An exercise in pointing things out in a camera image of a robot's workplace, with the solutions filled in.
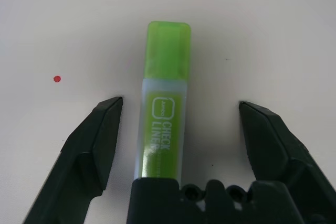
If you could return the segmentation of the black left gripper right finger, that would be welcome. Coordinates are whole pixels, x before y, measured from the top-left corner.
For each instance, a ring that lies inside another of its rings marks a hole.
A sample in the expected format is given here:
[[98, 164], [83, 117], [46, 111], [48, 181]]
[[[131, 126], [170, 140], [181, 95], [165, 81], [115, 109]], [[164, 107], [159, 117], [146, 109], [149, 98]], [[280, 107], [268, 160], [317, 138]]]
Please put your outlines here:
[[239, 113], [256, 179], [286, 185], [305, 223], [335, 223], [334, 188], [281, 117], [245, 101]]

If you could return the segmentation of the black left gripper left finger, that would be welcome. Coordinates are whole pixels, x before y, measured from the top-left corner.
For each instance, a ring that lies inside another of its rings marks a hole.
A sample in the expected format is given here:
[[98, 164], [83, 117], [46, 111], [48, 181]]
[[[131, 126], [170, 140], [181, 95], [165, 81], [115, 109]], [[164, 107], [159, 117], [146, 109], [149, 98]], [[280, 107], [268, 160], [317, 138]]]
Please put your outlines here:
[[84, 223], [90, 202], [107, 187], [123, 99], [98, 103], [69, 135], [25, 223]]

